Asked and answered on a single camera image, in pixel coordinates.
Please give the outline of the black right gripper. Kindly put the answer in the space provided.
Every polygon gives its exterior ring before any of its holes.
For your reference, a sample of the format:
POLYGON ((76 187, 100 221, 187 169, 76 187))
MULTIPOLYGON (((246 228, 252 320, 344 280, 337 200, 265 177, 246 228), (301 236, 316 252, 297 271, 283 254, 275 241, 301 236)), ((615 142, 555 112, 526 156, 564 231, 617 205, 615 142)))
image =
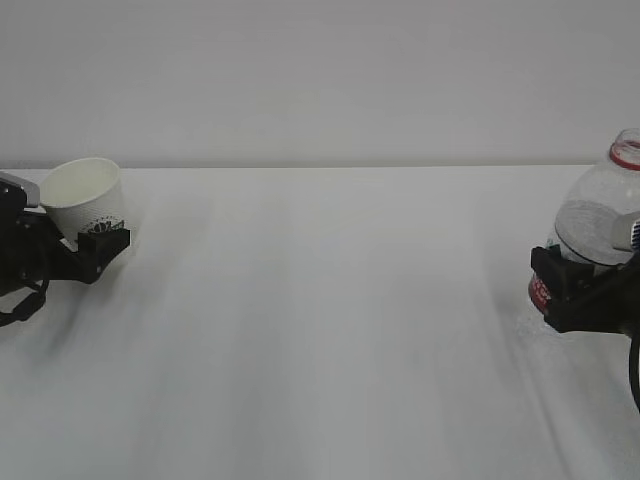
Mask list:
POLYGON ((564 258, 560 247, 534 247, 529 298, 559 333, 629 334, 639 324, 639 256, 597 274, 564 258))

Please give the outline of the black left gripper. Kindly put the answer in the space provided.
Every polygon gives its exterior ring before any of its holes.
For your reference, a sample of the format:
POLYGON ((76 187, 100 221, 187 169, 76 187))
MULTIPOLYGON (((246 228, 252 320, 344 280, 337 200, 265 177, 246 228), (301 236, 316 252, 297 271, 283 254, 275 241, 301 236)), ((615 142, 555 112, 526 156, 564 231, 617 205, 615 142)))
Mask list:
MULTIPOLYGON (((46 303, 51 281, 49 254, 55 244, 49 236, 57 228, 38 208, 28 208, 25 193, 1 181, 1 295, 30 291, 10 311, 1 313, 3 327, 29 320, 46 303)), ((131 232, 126 228, 79 233, 75 250, 60 241, 59 279, 95 283, 130 242, 131 232)))

